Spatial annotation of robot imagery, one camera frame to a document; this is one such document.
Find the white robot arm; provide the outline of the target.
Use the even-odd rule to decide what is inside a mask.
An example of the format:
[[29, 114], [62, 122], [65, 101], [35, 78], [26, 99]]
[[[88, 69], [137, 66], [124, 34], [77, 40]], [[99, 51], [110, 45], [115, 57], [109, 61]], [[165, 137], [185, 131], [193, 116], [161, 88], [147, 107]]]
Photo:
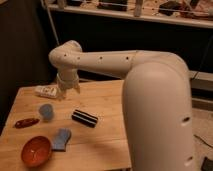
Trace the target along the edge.
[[49, 53], [61, 91], [78, 70], [121, 78], [122, 112], [133, 171], [195, 171], [192, 101], [186, 63], [170, 52], [84, 52], [68, 41]]

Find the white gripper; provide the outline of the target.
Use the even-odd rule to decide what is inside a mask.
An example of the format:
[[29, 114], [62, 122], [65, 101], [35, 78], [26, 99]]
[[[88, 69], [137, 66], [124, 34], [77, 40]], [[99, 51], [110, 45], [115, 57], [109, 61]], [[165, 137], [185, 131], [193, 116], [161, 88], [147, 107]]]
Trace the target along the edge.
[[63, 79], [60, 75], [57, 75], [57, 84], [58, 84], [58, 98], [63, 100], [66, 98], [67, 89], [74, 88], [77, 93], [80, 94], [80, 86], [79, 86], [79, 77], [77, 74], [72, 75], [68, 79]]

